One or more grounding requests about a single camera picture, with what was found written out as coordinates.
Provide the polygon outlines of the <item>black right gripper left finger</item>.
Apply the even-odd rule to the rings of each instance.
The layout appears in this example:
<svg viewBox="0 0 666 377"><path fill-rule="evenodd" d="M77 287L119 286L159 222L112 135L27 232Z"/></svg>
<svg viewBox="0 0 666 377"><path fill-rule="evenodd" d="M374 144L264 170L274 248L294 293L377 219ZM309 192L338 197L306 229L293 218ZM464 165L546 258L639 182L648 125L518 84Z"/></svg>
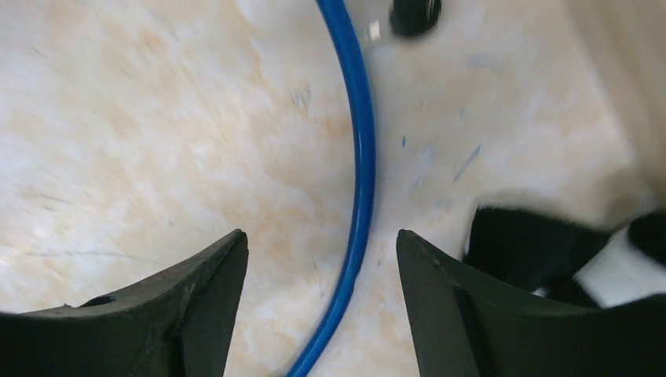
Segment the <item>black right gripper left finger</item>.
<svg viewBox="0 0 666 377"><path fill-rule="evenodd" d="M1 315L4 376L221 376L247 272L234 230L85 304Z"/></svg>

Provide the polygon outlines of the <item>black-headed padlock keys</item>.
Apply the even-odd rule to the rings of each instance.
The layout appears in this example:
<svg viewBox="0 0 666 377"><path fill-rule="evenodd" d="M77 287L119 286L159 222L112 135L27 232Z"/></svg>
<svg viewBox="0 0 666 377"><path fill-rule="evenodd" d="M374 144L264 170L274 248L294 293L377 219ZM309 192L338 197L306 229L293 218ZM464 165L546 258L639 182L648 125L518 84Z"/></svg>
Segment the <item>black-headed padlock keys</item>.
<svg viewBox="0 0 666 377"><path fill-rule="evenodd" d="M435 29L443 8L441 0L388 1L368 25L366 35L373 42L422 38Z"/></svg>

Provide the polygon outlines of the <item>blue cable lock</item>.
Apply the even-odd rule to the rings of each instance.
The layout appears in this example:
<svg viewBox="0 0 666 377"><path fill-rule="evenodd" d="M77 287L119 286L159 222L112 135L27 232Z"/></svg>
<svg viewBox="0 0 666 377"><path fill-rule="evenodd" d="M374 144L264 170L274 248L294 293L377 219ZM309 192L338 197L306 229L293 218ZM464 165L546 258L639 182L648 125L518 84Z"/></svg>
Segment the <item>blue cable lock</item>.
<svg viewBox="0 0 666 377"><path fill-rule="evenodd" d="M326 350L348 309L364 262L371 231L376 185L375 113L360 40L343 1L319 1L341 68L354 142L354 198L349 237L335 289L319 324L287 376L307 376Z"/></svg>

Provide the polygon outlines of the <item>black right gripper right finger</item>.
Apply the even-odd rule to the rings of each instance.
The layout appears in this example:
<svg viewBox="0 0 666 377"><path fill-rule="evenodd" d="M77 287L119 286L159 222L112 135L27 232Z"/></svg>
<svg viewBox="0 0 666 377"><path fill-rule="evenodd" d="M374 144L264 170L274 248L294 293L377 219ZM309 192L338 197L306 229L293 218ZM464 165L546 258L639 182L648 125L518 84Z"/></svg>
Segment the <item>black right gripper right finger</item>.
<svg viewBox="0 0 666 377"><path fill-rule="evenodd" d="M662 376L665 297L609 309L541 298L450 257L417 233L397 260L422 376Z"/></svg>

